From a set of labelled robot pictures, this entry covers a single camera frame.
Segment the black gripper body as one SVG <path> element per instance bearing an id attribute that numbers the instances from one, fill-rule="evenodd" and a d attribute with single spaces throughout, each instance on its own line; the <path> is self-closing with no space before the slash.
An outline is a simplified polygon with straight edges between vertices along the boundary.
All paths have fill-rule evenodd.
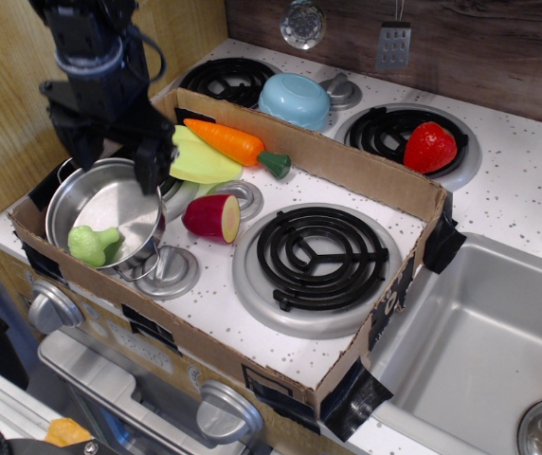
<path id="1" fill-rule="evenodd" d="M 55 58 L 64 81 L 45 81 L 39 90 L 50 106 L 63 106 L 90 118 L 105 139 L 136 150 L 144 137 L 171 135 L 174 126 L 150 103 L 151 83 L 141 42 L 110 42 L 95 54 Z"/>

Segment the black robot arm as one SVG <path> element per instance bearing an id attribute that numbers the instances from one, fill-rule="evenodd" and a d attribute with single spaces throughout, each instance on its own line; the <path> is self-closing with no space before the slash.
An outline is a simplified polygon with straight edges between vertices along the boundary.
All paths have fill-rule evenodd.
<path id="1" fill-rule="evenodd" d="M 132 152 L 145 194 L 169 176 L 175 157 L 173 124 L 151 103 L 145 48 L 157 43 L 133 23 L 135 1 L 34 1 L 49 28 L 63 81 L 45 81 L 41 93 L 56 134 L 85 171 L 102 156 L 105 140 Z"/>

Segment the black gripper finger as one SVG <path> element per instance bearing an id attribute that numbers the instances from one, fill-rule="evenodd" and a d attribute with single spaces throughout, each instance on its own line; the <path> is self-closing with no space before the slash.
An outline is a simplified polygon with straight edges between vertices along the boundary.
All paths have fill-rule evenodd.
<path id="1" fill-rule="evenodd" d="M 176 157 L 172 136 L 144 137 L 133 153 L 135 177 L 145 195 L 154 194 L 170 176 Z"/>
<path id="2" fill-rule="evenodd" d="M 50 106 L 49 117 L 71 158 L 89 171 L 102 154 L 104 140 L 93 121 L 63 106 Z"/>

